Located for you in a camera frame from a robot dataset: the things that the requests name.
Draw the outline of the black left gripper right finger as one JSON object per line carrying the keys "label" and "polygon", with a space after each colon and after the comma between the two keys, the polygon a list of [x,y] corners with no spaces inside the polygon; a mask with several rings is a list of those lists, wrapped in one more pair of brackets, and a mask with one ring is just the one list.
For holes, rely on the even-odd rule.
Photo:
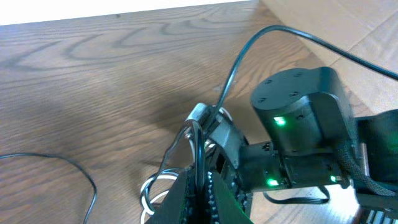
{"label": "black left gripper right finger", "polygon": [[205,196],[205,223],[252,224],[219,173],[208,171]]}

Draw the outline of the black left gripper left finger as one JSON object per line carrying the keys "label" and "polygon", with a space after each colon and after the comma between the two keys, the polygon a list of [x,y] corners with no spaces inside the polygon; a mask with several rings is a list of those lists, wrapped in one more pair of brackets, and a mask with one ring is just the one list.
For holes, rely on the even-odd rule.
{"label": "black left gripper left finger", "polygon": [[163,201],[154,212],[149,211],[149,206],[144,206],[144,211],[150,216],[145,224],[186,224],[196,220],[196,195],[194,177],[191,172],[181,171],[177,174],[168,169],[159,175],[161,179],[171,178],[172,186],[154,197],[150,204],[164,196]]}

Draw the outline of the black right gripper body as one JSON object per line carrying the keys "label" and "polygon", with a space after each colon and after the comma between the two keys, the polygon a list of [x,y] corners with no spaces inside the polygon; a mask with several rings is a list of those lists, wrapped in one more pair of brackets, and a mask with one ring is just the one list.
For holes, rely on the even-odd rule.
{"label": "black right gripper body", "polygon": [[[348,187],[347,175],[338,164],[331,149],[320,146],[299,144],[284,148],[272,141],[249,145],[243,142],[238,146],[223,147],[214,144],[216,158],[222,159],[215,168],[242,204],[242,194],[262,192],[274,204],[322,205],[330,201],[327,185]],[[324,194],[323,198],[291,197],[276,199],[268,192],[276,190],[316,187]]]}

